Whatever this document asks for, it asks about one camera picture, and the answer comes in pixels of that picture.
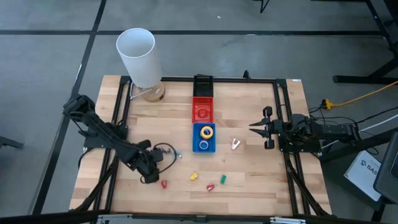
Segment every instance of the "wooden table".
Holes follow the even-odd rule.
[[[104,121],[111,121],[120,76],[106,75],[96,102],[96,112]],[[166,95],[157,103],[143,99],[131,101],[127,125],[128,140],[139,142],[150,139],[152,145],[167,142],[182,153],[182,158],[160,178],[168,181],[166,190],[160,182],[142,184],[137,171],[131,172],[119,164],[112,212],[174,213],[208,215],[292,215],[287,174],[282,153],[275,139],[275,149],[265,150],[264,139],[249,131],[248,124],[262,118],[262,109],[272,106],[277,119],[274,92],[271,84],[214,83],[214,119],[216,124],[216,153],[192,152],[192,82],[164,82]],[[293,113],[308,114],[300,80],[287,80]],[[280,90],[281,103],[283,93]],[[231,140],[241,141],[231,150]],[[97,184],[104,149],[94,149],[81,162],[70,208],[82,203]],[[301,153],[305,183],[318,203],[327,212],[330,205],[319,161],[309,153]],[[159,163],[163,169],[172,156],[165,155]],[[199,179],[190,176],[199,173]],[[220,184],[221,175],[226,183]],[[208,184],[217,186],[211,192]],[[101,198],[101,208],[108,187]],[[301,197],[296,186],[298,207]]]

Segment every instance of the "small red object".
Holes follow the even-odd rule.
[[[162,180],[160,183],[162,184],[163,189],[167,188],[167,180]]]
[[[213,190],[215,187],[216,187],[216,186],[215,186],[214,184],[209,184],[209,185],[206,186],[206,188],[207,188],[208,191]]]
[[[194,96],[192,98],[192,123],[213,122],[213,97]]]

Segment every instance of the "blue container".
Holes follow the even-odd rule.
[[[210,126],[213,128],[213,136],[209,139],[204,139],[200,136],[200,131],[203,127]],[[199,143],[204,140],[207,141],[209,147],[205,150],[199,147]],[[193,152],[216,152],[216,125],[214,123],[194,123],[192,136],[192,150]]]

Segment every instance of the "yellow ring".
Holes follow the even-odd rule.
[[[213,136],[213,128],[210,126],[204,126],[200,131],[200,136],[204,139],[209,139]]]

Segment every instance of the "white cylinder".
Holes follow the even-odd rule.
[[[116,48],[136,86],[150,88],[160,83],[162,69],[151,32],[141,28],[126,30],[118,37]]]

